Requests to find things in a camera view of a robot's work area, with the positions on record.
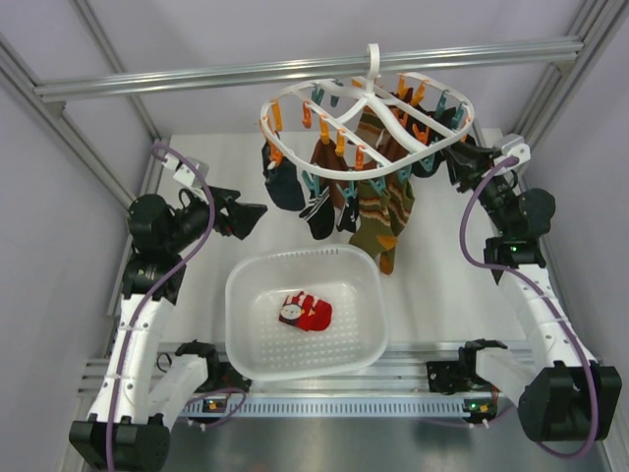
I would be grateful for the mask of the white round clip hanger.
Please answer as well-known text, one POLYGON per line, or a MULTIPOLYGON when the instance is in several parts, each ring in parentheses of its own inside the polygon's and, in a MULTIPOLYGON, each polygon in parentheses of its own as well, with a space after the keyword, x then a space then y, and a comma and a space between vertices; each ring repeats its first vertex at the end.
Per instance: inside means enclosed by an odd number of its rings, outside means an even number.
POLYGON ((397 90, 381 87, 379 46, 368 46, 368 71, 342 86, 334 79, 298 83, 268 100, 259 128, 270 148, 268 168, 286 161, 309 177, 337 181, 377 179, 409 170, 422 159, 463 142, 475 120, 471 101, 459 91, 419 73, 399 75, 397 90), (309 161, 284 141, 280 104, 299 101, 302 125, 318 131, 318 143, 345 164, 327 168, 309 161))

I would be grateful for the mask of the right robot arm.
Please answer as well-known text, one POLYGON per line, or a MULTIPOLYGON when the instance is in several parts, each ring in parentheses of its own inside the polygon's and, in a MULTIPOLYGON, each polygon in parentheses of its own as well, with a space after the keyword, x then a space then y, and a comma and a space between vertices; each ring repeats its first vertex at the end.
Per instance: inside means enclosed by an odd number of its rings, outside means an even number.
POLYGON ((540 239, 555 198, 539 188, 519 191, 530 149, 518 139, 493 148, 457 143, 444 154, 451 184, 472 194, 459 226, 461 252, 489 270, 534 359, 523 364, 502 341, 468 341, 459 350, 459 379, 469 389, 489 384, 503 393, 532 442, 581 442, 584 454, 607 437, 622 380, 585 347, 552 289, 540 239))

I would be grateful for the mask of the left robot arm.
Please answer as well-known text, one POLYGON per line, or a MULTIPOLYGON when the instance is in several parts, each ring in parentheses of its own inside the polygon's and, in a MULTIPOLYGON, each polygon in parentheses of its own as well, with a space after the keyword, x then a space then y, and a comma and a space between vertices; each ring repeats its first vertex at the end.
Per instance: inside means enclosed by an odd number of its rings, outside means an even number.
POLYGON ((159 471, 172 428, 199 395, 246 396, 250 382, 219 358, 216 347, 197 340, 181 344, 159 381, 156 368, 163 330, 173 314, 188 258, 211 230, 240 240, 250 235, 265 205, 239 203, 239 192, 213 187, 182 189, 181 207, 159 195, 132 202, 128 227, 132 254, 123 273, 121 315, 109 365, 86 419, 75 421, 69 441, 100 471, 159 471))

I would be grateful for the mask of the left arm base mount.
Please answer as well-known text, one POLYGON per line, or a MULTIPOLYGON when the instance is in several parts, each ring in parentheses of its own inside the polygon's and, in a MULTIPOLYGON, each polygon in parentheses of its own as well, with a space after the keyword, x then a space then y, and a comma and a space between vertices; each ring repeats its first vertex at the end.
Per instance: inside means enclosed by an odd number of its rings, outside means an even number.
POLYGON ((180 345, 175 355, 177 357, 195 355, 205 360, 207 375, 195 393, 211 392, 227 387, 239 388, 244 392, 250 390, 252 381, 238 373, 229 362, 221 361, 214 344, 193 340, 180 345))

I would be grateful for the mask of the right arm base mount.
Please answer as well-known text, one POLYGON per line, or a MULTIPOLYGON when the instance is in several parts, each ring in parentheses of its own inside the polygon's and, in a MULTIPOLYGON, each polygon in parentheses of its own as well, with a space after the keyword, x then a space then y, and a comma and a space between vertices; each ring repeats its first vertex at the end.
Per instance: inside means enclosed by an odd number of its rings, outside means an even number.
POLYGON ((506 349, 497 340, 476 339, 458 348, 455 361, 429 361, 427 373, 429 391, 443 395, 458 392, 489 391, 490 383, 477 375, 477 353, 488 348, 506 349))

